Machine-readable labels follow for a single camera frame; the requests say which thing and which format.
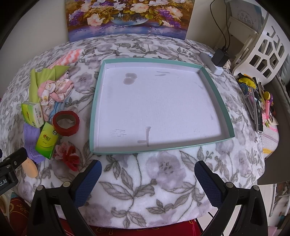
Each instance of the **yellow-green tissue package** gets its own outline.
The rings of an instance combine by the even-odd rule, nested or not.
[[[58,137],[59,134],[55,131],[54,127],[48,122],[45,122],[36,143],[35,150],[50,160]]]
[[[43,126],[43,116],[39,103],[25,101],[21,104],[22,113],[26,123],[40,128]]]

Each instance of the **purple package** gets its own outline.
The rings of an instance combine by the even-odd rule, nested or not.
[[[36,164],[45,160],[45,157],[35,150],[37,140],[40,135],[40,128],[35,128],[27,123],[23,125],[24,130],[24,146],[28,157],[35,161]]]

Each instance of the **floral blanket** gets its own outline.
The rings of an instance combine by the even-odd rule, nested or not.
[[[88,38],[59,45],[25,63],[0,103],[0,148],[4,156],[24,146],[21,103],[28,99],[31,69],[41,70],[67,51],[77,48],[83,48],[84,53],[69,69],[75,86],[65,107],[77,108],[80,128],[77,134],[63,137],[61,141],[76,147],[80,156],[79,171],[83,171],[92,159],[100,160],[103,166],[103,173],[89,199],[79,208],[88,224],[115,228],[157,227],[204,215],[212,206],[194,175],[194,164],[198,160],[205,161],[224,181],[231,181],[237,187],[249,187],[263,174],[261,138],[255,132],[241,90],[227,69],[217,76],[206,67],[230,114],[235,131],[233,139],[180,150],[131,155],[96,156],[90,152],[91,107],[102,60],[146,57],[204,66],[200,53],[213,53],[201,43],[157,35]],[[29,202],[38,185],[58,187],[78,174],[55,159],[38,164],[38,170],[37,178],[29,178],[22,168],[17,169],[19,183],[14,190]],[[57,210],[64,217],[59,206]]]

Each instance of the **black power adapter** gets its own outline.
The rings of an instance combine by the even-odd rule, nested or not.
[[[213,57],[211,58],[211,61],[216,66],[223,67],[228,61],[228,59],[230,59],[230,56],[227,54],[227,52],[225,50],[218,48]]]

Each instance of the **painting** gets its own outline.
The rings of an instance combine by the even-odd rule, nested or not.
[[[185,39],[195,0],[66,0],[71,42],[123,33]]]

